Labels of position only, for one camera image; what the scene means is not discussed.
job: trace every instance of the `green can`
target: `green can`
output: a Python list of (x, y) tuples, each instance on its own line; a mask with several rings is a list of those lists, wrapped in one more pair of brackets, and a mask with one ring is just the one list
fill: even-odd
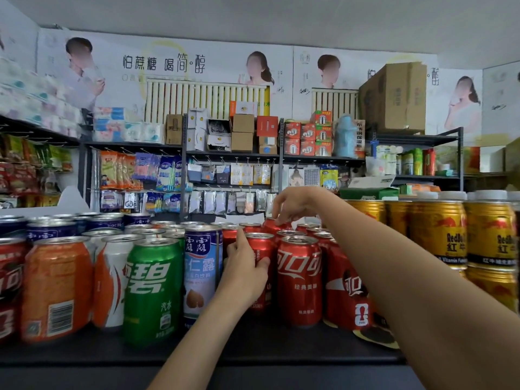
[(162, 235), (164, 238), (175, 238), (180, 242), (180, 246), (184, 252), (184, 229), (182, 230), (167, 230), (165, 234)]
[(178, 239), (134, 242), (126, 262), (123, 336), (147, 346), (170, 336), (182, 315), (184, 252)]

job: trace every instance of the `orange box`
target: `orange box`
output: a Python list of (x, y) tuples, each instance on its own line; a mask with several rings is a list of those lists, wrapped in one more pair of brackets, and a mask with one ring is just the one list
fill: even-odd
[(314, 156), (315, 141), (302, 140), (300, 143), (300, 154), (303, 156)]
[(316, 125), (314, 123), (305, 123), (302, 126), (302, 140), (315, 141), (316, 140)]
[(332, 127), (316, 126), (316, 142), (332, 142)]
[(302, 129), (302, 124), (298, 122), (287, 122), (285, 124), (285, 137), (286, 138), (298, 138), (300, 139), (300, 132)]
[(300, 154), (300, 139), (287, 138), (283, 143), (283, 153), (285, 154)]
[(257, 137), (278, 137), (278, 117), (259, 116), (256, 118)]
[(332, 127), (332, 111), (314, 111), (310, 117), (310, 122), (316, 126)]
[(314, 156), (332, 156), (332, 142), (316, 142), (314, 145)]

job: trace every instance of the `ceiling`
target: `ceiling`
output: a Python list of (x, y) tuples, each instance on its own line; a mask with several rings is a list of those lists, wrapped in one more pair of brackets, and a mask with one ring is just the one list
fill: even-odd
[(520, 0), (9, 0), (41, 26), (436, 53), (444, 68), (520, 60)]

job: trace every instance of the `poster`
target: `poster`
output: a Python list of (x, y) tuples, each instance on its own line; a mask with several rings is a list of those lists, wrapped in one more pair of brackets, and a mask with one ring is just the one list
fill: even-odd
[(482, 70), (439, 70), (434, 98), (437, 131), (464, 127), (464, 145), (478, 145), (482, 133)]
[(484, 70), (483, 144), (520, 137), (520, 61)]
[(435, 54), (397, 53), (294, 47), (293, 118), (308, 119), (311, 89), (357, 90), (385, 64), (421, 61), (428, 66), (426, 86), (426, 133), (435, 134), (432, 98), (437, 93), (438, 60)]
[(76, 106), (122, 106), (143, 117), (146, 78), (270, 87), (270, 114), (292, 108), (292, 47), (41, 29), (38, 72), (74, 91)]
[(0, 57), (36, 71), (39, 26), (7, 0), (0, 0)]

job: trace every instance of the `person's left arm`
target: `person's left arm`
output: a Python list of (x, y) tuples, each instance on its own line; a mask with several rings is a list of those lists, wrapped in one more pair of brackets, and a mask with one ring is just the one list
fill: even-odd
[(255, 257), (242, 230), (228, 247), (222, 279), (208, 306), (175, 348), (148, 390), (202, 390), (240, 317), (262, 293), (269, 259), (255, 266)]

